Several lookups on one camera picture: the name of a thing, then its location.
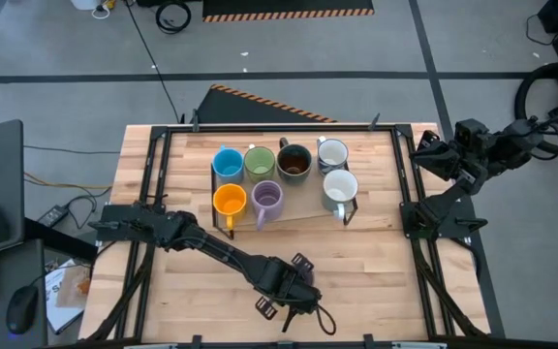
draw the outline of gray floor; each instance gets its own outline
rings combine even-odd
[[[176,36],[158,31],[153,14],[134,8],[164,73],[311,71],[425,72],[405,0],[374,0],[376,14],[307,20],[202,23]],[[543,0],[418,0],[438,72],[528,72],[556,61],[552,48],[524,38],[524,21]],[[121,4],[106,20],[68,0],[9,0],[0,15],[0,76],[153,74]],[[547,36],[537,22],[532,32]],[[227,84],[342,121],[439,122],[427,79],[239,79],[169,81],[179,112],[199,105],[209,85]],[[518,80],[442,80],[451,122],[474,117],[492,130],[512,121]],[[528,109],[558,105],[558,85],[545,81]],[[159,82],[0,84],[0,121],[25,124],[25,143],[117,150],[127,124],[174,122]],[[109,184],[117,159],[26,150],[25,170],[52,181]],[[37,218],[76,190],[26,187],[26,214]],[[532,161],[486,183],[475,199],[490,224],[482,239],[508,337],[558,340],[558,159]],[[89,207],[79,203],[82,216]],[[79,235],[72,222],[60,228]],[[78,322],[54,342],[75,338]]]

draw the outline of purple mug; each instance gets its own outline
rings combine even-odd
[[[263,180],[251,192],[253,207],[258,216],[258,231],[265,222],[275,220],[283,212],[283,190],[277,182]]]

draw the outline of yellow black hazard tape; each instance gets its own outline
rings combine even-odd
[[[266,19],[290,19],[290,18],[319,18],[330,16],[371,16],[374,9],[349,9],[349,10],[319,10],[319,11],[295,11],[276,12],[261,14],[238,14],[238,15],[215,15],[205,16],[204,22],[242,21],[242,20],[266,20]]]
[[[238,96],[238,97],[241,97],[241,98],[246,98],[250,101],[266,104],[267,106],[278,108],[278,109],[281,109],[283,111],[289,111],[289,112],[297,113],[299,115],[309,117],[310,119],[314,119],[314,120],[318,120],[318,121],[322,121],[322,122],[337,122],[336,120],[333,120],[330,117],[326,117],[326,116],[323,116],[323,115],[320,115],[320,114],[317,114],[317,113],[314,113],[314,112],[310,112],[310,111],[300,110],[298,108],[288,106],[288,105],[283,104],[283,103],[271,101],[267,98],[256,96],[252,93],[242,92],[242,91],[239,91],[235,88],[229,88],[229,87],[224,86],[222,84],[215,83],[212,86],[210,86],[210,88],[218,90],[218,91],[223,91],[225,93],[231,93],[234,96]]]

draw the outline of wooden tabletop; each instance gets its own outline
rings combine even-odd
[[[126,130],[111,193],[113,204],[130,204],[139,196],[150,129],[143,125]],[[424,130],[436,131],[436,124],[413,124],[417,142]],[[168,210],[193,212],[203,228],[227,240],[211,221],[209,166],[213,155],[221,144],[244,153],[249,143],[276,153],[280,136],[307,146],[313,156],[318,136],[342,140],[350,150],[350,170],[359,182],[358,211],[347,227],[330,217],[282,221],[266,225],[262,232],[243,227],[231,243],[247,253],[285,261],[297,252],[308,257],[315,265],[321,304],[337,322],[337,334],[324,334],[313,314],[296,317],[288,332],[281,333],[287,309],[279,308],[277,316],[266,321],[254,308],[260,295],[241,274],[199,251],[157,250],[143,342],[190,342],[194,334],[201,334],[204,342],[362,341],[364,333],[372,333],[375,340],[426,339],[412,250],[402,232],[401,191],[389,133],[175,134],[166,181]],[[401,142],[415,200],[408,149]],[[159,143],[156,168],[161,148]],[[158,170],[153,173],[150,193]],[[428,195],[441,193],[450,185],[426,171],[422,176]],[[440,240],[438,246],[449,293],[475,325],[488,332],[470,253],[448,240]],[[426,254],[425,243],[422,249]],[[96,331],[120,296],[128,252],[129,242],[118,242],[97,261],[79,338]],[[430,294],[442,333],[438,300],[434,292]],[[137,297],[131,304],[127,335],[133,333]]]

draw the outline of black mouse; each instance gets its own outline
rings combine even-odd
[[[8,303],[6,325],[14,334],[23,334],[34,324],[36,304],[38,302],[38,288],[24,286],[15,291]]]

